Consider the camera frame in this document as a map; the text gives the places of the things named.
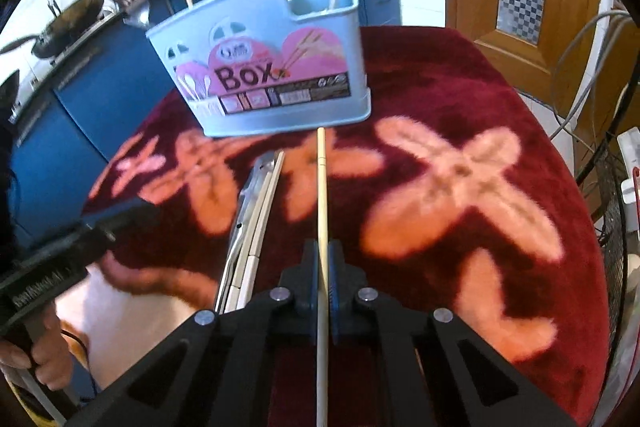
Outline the person left hand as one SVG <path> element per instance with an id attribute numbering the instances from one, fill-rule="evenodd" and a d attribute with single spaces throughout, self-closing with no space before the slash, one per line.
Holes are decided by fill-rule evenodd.
<path id="1" fill-rule="evenodd" d="M 50 303 L 42 312 L 42 324 L 44 333 L 34 342 L 29 355 L 13 343 L 1 339 L 1 370 L 10 383 L 26 388 L 13 369 L 29 369 L 35 362 L 37 381 L 52 391 L 61 390 L 72 380 L 74 363 L 61 333 L 61 322 L 54 303 Z"/>

